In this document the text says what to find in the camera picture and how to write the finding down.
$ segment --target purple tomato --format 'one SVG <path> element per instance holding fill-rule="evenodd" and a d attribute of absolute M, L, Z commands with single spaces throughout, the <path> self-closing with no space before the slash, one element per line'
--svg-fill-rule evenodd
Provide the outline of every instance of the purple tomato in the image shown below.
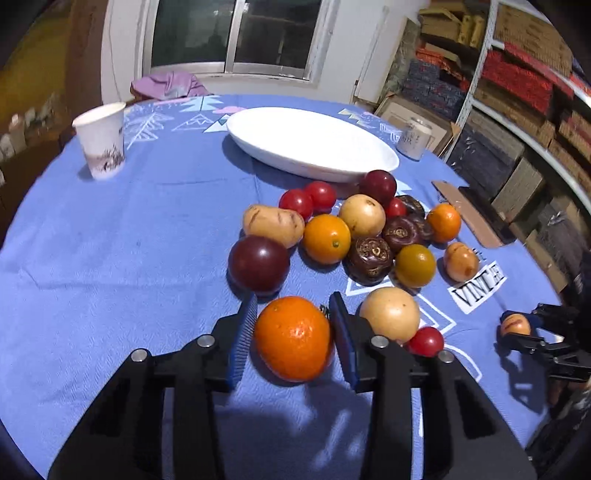
<path fill-rule="evenodd" d="M 385 170 L 372 170 L 366 173 L 359 182 L 359 193 L 363 193 L 386 206 L 396 194 L 396 188 L 396 179 Z"/>
<path fill-rule="evenodd" d="M 290 255 L 287 249 L 264 236 L 245 236 L 230 250 L 230 278 L 238 287 L 251 290 L 260 297 L 278 291 L 289 269 Z"/>

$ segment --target window frame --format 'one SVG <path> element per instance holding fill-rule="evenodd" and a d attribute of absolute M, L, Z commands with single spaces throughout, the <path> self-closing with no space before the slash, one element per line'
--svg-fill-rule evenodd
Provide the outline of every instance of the window frame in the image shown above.
<path fill-rule="evenodd" d="M 189 73 L 198 74 L 202 77 L 231 77 L 231 76 L 254 76 L 270 77 L 293 82 L 317 83 L 324 65 L 328 51 L 330 38 L 336 21 L 336 13 L 340 0 L 322 0 L 314 35 L 308 52 L 306 66 L 303 69 L 285 67 L 282 65 L 268 65 L 262 63 L 236 62 L 236 48 L 238 45 L 238 34 L 244 14 L 246 0 L 236 0 L 234 13 L 230 24 L 228 37 L 228 50 L 225 61 L 204 61 L 193 63 L 177 63 L 152 67 L 152 45 L 154 42 L 154 28 L 156 25 L 156 14 L 161 0 L 148 0 L 148 12 L 146 15 L 146 26 L 144 34 L 144 48 L 142 52 L 142 74 L 168 72 L 170 70 L 184 70 Z"/>

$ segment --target round fruit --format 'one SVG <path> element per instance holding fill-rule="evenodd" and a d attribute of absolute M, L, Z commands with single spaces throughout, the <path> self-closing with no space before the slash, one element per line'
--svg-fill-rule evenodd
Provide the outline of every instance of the round fruit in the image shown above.
<path fill-rule="evenodd" d="M 287 249 L 264 236 L 245 236 L 230 250 L 230 278 L 238 287 L 251 290 L 260 297 L 278 291 L 289 269 L 290 255 Z"/>
<path fill-rule="evenodd" d="M 307 382 L 320 375 L 332 352 L 329 321 L 301 297 L 270 302 L 256 321 L 254 340 L 267 367 L 290 382 Z"/>
<path fill-rule="evenodd" d="M 407 214 L 406 205 L 398 197 L 394 197 L 390 200 L 390 203 L 386 207 L 386 217 L 403 217 Z"/>
<path fill-rule="evenodd" d="M 304 191 L 312 197 L 317 213 L 330 213 L 336 203 L 335 189 L 325 181 L 313 181 L 306 185 Z"/>
<path fill-rule="evenodd" d="M 462 227 L 462 218 L 457 210 L 448 203 L 440 203 L 427 215 L 427 222 L 433 227 L 435 232 L 433 240 L 438 243 L 450 242 Z"/>
<path fill-rule="evenodd" d="M 396 278 L 408 288 L 427 285 L 435 276 L 437 264 L 433 254 L 423 245 L 404 247 L 396 256 Z"/>
<path fill-rule="evenodd" d="M 349 276 L 361 285 L 380 283 L 392 268 L 394 255 L 384 239 L 379 237 L 353 240 L 345 257 Z"/>
<path fill-rule="evenodd" d="M 389 218 L 382 230 L 382 238 L 396 255 L 403 247 L 421 242 L 417 226 L 407 217 Z"/>
<path fill-rule="evenodd" d="M 302 242 L 312 260 L 332 265 L 344 259 L 351 246 L 349 227 L 334 215 L 318 215 L 308 222 Z"/>
<path fill-rule="evenodd" d="M 410 195 L 399 195 L 396 197 L 400 199 L 407 208 L 407 215 L 418 215 L 425 218 L 425 209 L 421 203 Z"/>
<path fill-rule="evenodd" d="M 466 282 L 478 273 L 480 261 L 467 245 L 454 242 L 445 250 L 443 265 L 452 280 Z"/>
<path fill-rule="evenodd" d="M 363 301 L 359 314 L 368 320 L 376 335 L 400 343 L 408 342 L 417 333 L 421 320 L 417 302 L 396 287 L 374 290 Z"/>
<path fill-rule="evenodd" d="M 312 197 L 300 189 L 287 190 L 279 199 L 279 208 L 293 210 L 299 213 L 306 221 L 314 213 Z"/>
<path fill-rule="evenodd" d="M 417 226 L 418 234 L 421 237 L 421 243 L 428 245 L 433 240 L 433 227 L 425 220 L 424 217 L 413 213 L 408 216 L 409 219 Z"/>
<path fill-rule="evenodd" d="M 501 335 L 506 335 L 507 333 L 530 335 L 530 323 L 521 313 L 513 313 L 503 320 L 503 323 L 501 323 Z"/>
<path fill-rule="evenodd" d="M 422 356 L 435 356 L 443 350 L 443 335 L 433 327 L 423 327 L 407 343 L 411 353 Z"/>
<path fill-rule="evenodd" d="M 385 170 L 372 170 L 359 182 L 359 191 L 382 205 L 388 205 L 396 188 L 396 180 Z"/>
<path fill-rule="evenodd" d="M 384 228 L 386 214 L 382 206 L 367 195 L 357 194 L 345 200 L 339 210 L 352 238 L 377 236 Z"/>

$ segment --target red box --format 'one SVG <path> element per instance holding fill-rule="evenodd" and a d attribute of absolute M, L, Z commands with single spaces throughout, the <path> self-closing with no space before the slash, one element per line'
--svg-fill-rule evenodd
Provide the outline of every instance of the red box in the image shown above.
<path fill-rule="evenodd" d="M 552 100 L 552 82 L 535 72 L 505 61 L 501 52 L 489 52 L 482 77 L 503 87 L 543 115 L 548 114 Z"/>

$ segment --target brown cardboard strip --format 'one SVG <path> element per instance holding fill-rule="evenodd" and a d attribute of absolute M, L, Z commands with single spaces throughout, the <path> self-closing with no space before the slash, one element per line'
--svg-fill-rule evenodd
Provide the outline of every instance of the brown cardboard strip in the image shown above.
<path fill-rule="evenodd" d="M 499 248 L 503 242 L 464 195 L 446 181 L 433 181 L 433 186 L 458 211 L 476 239 L 484 248 Z"/>

